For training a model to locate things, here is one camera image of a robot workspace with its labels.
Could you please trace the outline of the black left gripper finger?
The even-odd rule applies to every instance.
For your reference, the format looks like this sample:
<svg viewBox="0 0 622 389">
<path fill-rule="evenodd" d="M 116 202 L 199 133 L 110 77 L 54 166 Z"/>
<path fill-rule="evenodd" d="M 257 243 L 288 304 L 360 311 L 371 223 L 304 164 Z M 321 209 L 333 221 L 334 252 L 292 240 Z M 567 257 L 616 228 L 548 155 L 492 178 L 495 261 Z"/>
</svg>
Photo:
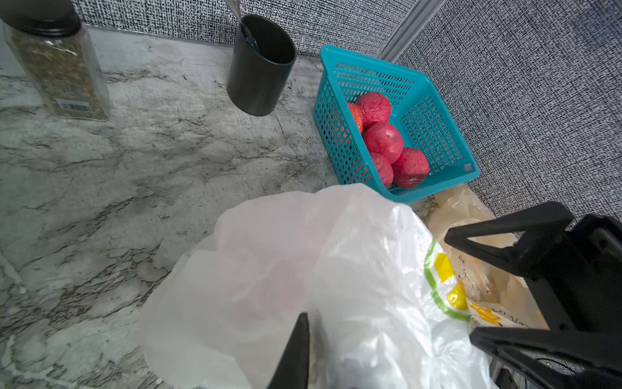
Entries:
<svg viewBox="0 0 622 389">
<path fill-rule="evenodd" d="M 309 357 L 309 318 L 301 313 L 267 389 L 307 389 Z"/>
</svg>

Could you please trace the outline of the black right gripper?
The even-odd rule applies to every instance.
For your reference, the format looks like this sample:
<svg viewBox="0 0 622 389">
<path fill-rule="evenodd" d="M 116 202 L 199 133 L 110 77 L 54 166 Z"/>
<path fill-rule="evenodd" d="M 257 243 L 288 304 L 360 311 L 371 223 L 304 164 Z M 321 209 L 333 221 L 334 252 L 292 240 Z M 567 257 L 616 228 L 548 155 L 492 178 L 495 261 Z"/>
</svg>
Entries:
<svg viewBox="0 0 622 389">
<path fill-rule="evenodd" d="M 572 221 L 547 202 L 447 231 L 449 246 L 522 277 L 550 329 L 580 331 L 478 327 L 470 341 L 537 388 L 620 388 L 621 338 L 604 333 L 621 332 L 621 223 Z M 506 247 L 475 240 L 516 233 Z"/>
</svg>

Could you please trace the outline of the cream banana print plastic bag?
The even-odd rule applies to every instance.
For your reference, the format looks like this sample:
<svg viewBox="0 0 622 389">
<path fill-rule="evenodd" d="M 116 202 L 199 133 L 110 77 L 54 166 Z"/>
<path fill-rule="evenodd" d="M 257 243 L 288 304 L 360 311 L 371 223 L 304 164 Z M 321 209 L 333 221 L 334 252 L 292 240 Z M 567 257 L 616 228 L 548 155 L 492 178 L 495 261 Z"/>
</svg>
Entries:
<svg viewBox="0 0 622 389">
<path fill-rule="evenodd" d="M 496 217 L 465 184 L 435 194 L 437 208 L 428 218 L 429 231 L 445 256 L 435 269 L 443 280 L 456 280 L 460 291 L 450 295 L 450 303 L 465 308 L 475 327 L 521 327 L 548 329 L 523 278 L 486 264 L 445 243 L 451 228 L 494 220 Z"/>
</svg>

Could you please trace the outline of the white plastic bag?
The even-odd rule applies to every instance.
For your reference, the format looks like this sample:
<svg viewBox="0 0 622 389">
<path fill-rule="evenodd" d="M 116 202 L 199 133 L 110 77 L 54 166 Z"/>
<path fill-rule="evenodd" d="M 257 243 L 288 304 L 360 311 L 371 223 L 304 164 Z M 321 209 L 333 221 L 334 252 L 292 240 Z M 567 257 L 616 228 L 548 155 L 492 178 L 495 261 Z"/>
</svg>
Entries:
<svg viewBox="0 0 622 389">
<path fill-rule="evenodd" d="M 494 385 L 441 245 L 361 184 L 224 212 L 144 304 L 139 344 L 174 387 L 265 388 L 301 314 L 317 388 Z"/>
</svg>

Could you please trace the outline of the pink red apple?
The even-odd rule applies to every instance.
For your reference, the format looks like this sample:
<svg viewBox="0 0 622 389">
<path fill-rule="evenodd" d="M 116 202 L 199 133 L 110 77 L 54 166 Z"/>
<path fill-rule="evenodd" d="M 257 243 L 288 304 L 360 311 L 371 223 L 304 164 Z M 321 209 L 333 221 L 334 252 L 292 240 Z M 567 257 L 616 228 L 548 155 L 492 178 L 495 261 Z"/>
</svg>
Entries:
<svg viewBox="0 0 622 389">
<path fill-rule="evenodd" d="M 393 184 L 400 188 L 412 188 L 422 183 L 429 175 L 429 162 L 423 152 L 405 147 L 398 160 L 393 163 Z"/>
<path fill-rule="evenodd" d="M 370 153 L 384 156 L 390 164 L 395 163 L 404 149 L 404 141 L 398 130 L 390 123 L 377 123 L 363 135 Z"/>
<path fill-rule="evenodd" d="M 385 186 L 386 189 L 390 189 L 394 182 L 394 171 L 391 163 L 382 154 L 371 152 L 370 155 L 382 180 L 383 186 Z"/>
</svg>

